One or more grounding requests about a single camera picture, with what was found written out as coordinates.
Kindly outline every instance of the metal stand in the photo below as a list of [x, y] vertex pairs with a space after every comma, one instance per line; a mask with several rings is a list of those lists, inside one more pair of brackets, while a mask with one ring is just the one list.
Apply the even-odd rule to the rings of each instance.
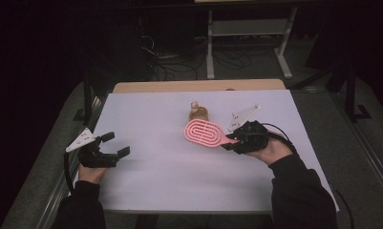
[[212, 10], [208, 15], [208, 54], [206, 56], [207, 79], [214, 79], [214, 63], [212, 56], [212, 37], [228, 35], [266, 35], [280, 34], [283, 40], [278, 48], [275, 48], [275, 55], [286, 79], [292, 78], [284, 50], [289, 40], [297, 8], [292, 8], [288, 19], [267, 19], [267, 20], [245, 20], [245, 21], [213, 21]]
[[347, 76], [347, 95], [346, 95], [346, 113], [353, 122], [360, 118], [371, 118], [370, 114], [363, 105], [358, 105], [360, 114], [355, 113], [355, 74], [352, 65], [349, 65], [349, 75]]
[[287, 41], [289, 40], [289, 35], [291, 33], [293, 20], [295, 18], [296, 11], [297, 11], [297, 8], [293, 8], [291, 10], [288, 21], [286, 23], [286, 28], [284, 29], [283, 41], [281, 42], [281, 45], [279, 48], [274, 49], [275, 55], [277, 56], [277, 59], [278, 59], [278, 63], [280, 64], [281, 70], [283, 71], [284, 77], [286, 79], [291, 79], [292, 73], [289, 70], [286, 59], [284, 58], [284, 50], [286, 49]]
[[84, 109], [80, 109], [75, 114], [74, 121], [84, 121], [86, 126], [92, 115], [92, 95], [91, 95], [91, 85], [88, 73], [83, 77], [83, 87], [84, 87]]

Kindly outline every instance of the dark background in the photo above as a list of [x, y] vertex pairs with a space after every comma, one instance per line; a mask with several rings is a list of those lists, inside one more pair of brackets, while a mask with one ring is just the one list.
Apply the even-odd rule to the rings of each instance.
[[[192, 55], [194, 36], [206, 31], [199, 12], [146, 17], [143, 29], [160, 43], [172, 44], [166, 48], [173, 52]], [[166, 31], [159, 29], [158, 19]], [[71, 11], [51, 0], [0, 2], [0, 225], [64, 101], [85, 73], [98, 95], [119, 81], [150, 79], [150, 56], [140, 49], [137, 24], [136, 13]], [[184, 32], [173, 40], [170, 32], [179, 25]], [[335, 56], [347, 57], [383, 104], [383, 0], [304, 7], [293, 30], [297, 36], [319, 33], [311, 67], [322, 69]]]

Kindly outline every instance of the hand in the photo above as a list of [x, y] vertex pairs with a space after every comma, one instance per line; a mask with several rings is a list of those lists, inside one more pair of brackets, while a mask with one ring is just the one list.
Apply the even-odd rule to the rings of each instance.
[[85, 180], [94, 184], [99, 184], [109, 168], [88, 168], [82, 164], [78, 166], [78, 180]]
[[265, 164], [270, 165], [284, 156], [292, 155], [292, 151], [282, 141], [270, 138], [263, 150], [247, 153], [247, 155], [254, 156]]

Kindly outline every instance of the white tag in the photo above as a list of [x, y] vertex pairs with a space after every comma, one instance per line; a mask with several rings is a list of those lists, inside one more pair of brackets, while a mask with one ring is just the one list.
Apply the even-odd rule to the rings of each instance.
[[95, 141], [96, 138], [93, 136], [91, 131], [86, 128], [84, 131], [75, 139], [75, 141], [66, 148], [66, 152], [69, 153], [75, 149], [78, 149], [84, 145], [87, 145], [90, 142]]
[[260, 106], [255, 105], [254, 107], [247, 108], [245, 110], [242, 110], [241, 112], [237, 112], [232, 114], [232, 120], [230, 121], [230, 125], [227, 128], [227, 130], [232, 133], [234, 130], [238, 129], [239, 127], [243, 126], [249, 118], [251, 118], [254, 114], [259, 111]]

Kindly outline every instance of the person's right hand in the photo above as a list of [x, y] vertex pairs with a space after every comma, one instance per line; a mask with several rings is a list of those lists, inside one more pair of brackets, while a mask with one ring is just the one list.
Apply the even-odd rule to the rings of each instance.
[[263, 150], [246, 154], [254, 156], [263, 161], [265, 164], [270, 165], [284, 156], [292, 155], [292, 151], [282, 141], [270, 138], [267, 146]]

